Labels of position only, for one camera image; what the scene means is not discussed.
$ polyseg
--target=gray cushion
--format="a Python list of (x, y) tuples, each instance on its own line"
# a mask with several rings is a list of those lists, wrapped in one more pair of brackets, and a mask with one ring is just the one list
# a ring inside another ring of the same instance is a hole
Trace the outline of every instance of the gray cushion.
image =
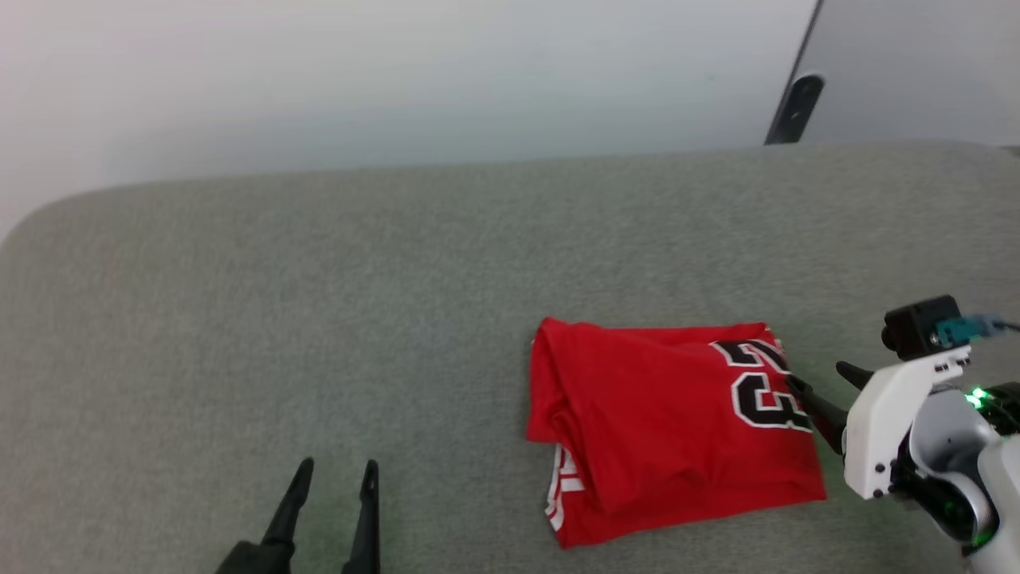
[[(0, 250), (7, 573), (211, 573), (317, 461), (298, 574), (339, 572), (365, 461), (382, 564), (431, 572), (956, 572), (928, 519), (830, 500), (559, 550), (524, 440), (543, 317), (766, 321), (832, 365), (895, 357), (884, 311), (949, 293), (1020, 318), (1020, 161), (961, 144), (154, 184), (47, 207)], [(982, 344), (970, 380), (1015, 377)], [(680, 381), (695, 384), (696, 381)]]

